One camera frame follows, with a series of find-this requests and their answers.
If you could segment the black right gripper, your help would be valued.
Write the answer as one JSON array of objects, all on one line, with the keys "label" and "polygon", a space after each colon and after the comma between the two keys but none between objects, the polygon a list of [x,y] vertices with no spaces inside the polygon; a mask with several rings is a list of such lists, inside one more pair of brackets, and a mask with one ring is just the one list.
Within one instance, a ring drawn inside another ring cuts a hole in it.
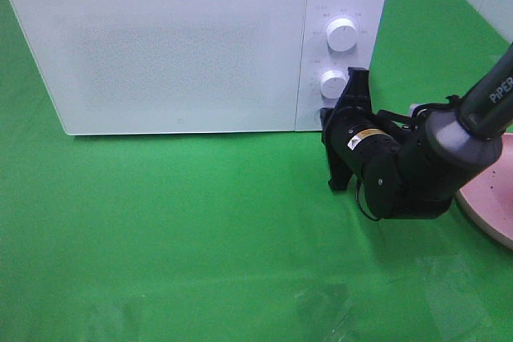
[{"label": "black right gripper", "polygon": [[[338,100],[341,109],[372,111],[370,71],[348,68],[349,80]],[[398,179],[398,151],[405,142],[405,130],[373,113],[322,109],[321,141],[326,147],[329,187],[346,191],[352,176],[368,179]]]}]

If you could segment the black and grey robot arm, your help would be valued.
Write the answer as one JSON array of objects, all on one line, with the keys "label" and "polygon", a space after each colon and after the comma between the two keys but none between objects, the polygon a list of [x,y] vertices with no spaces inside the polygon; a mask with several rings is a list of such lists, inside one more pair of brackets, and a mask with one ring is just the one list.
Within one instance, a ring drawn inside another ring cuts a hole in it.
[{"label": "black and grey robot arm", "polygon": [[512,124],[512,51],[464,96],[409,115],[374,112],[369,71],[351,67],[341,97],[320,118],[332,191],[355,179],[357,207],[373,221],[435,219],[502,153]]}]

